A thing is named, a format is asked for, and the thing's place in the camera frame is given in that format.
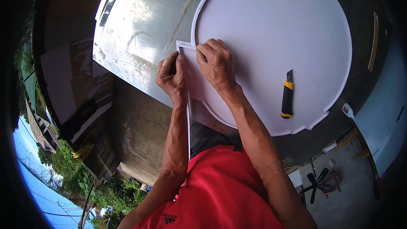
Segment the workbench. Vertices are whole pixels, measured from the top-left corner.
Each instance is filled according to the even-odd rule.
[[[192,18],[201,0],[102,0],[96,15],[94,59],[132,86],[171,107],[170,98],[155,84],[158,63],[176,50],[176,40],[189,41]],[[355,114],[373,90],[384,65],[392,34],[380,0],[338,0],[348,19],[353,57],[348,81],[330,114],[313,130],[274,137],[283,159],[302,164],[339,138],[351,125],[342,113],[344,103]],[[368,65],[374,41],[374,12],[379,17],[378,44],[372,71]],[[204,110],[195,115],[220,132],[233,129],[211,119]]]

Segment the metal sheet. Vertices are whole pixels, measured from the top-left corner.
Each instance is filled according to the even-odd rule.
[[[96,15],[94,60],[171,107],[168,95],[155,84],[158,63],[176,50],[177,39],[189,40],[200,1],[115,0],[104,19],[106,0],[102,0]]]

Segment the sky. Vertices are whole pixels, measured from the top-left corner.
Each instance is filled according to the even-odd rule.
[[[33,133],[23,117],[20,117],[18,129],[15,130],[13,136],[15,150],[21,161],[33,171],[40,174],[42,173],[45,176],[49,175],[49,168],[41,164],[39,161],[38,148],[33,139]],[[27,187],[41,211],[61,215],[82,215],[82,209],[80,207],[76,206],[71,201],[39,181],[21,164],[21,162],[18,164]],[[80,217],[44,215],[54,228],[78,228]],[[84,228],[91,229],[93,228],[93,225],[87,221]]]

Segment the man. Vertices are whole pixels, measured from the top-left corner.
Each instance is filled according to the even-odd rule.
[[[188,164],[185,63],[182,55],[171,53],[160,62],[155,80],[173,102],[160,175],[119,229],[317,228],[270,134],[236,83],[235,56],[219,39],[199,44],[196,52],[202,73],[236,121],[243,149],[217,133],[194,145],[191,141]],[[170,74],[174,60],[175,75]]]

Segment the hand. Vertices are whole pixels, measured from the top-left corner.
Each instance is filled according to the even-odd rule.
[[[174,60],[176,60],[177,73],[171,75],[170,67]],[[166,59],[158,64],[158,74],[155,83],[170,96],[173,105],[186,105],[188,102],[184,69],[184,56],[178,55],[178,51],[172,52]]]
[[[201,72],[220,95],[236,89],[236,56],[222,40],[209,39],[199,44],[196,52]]]

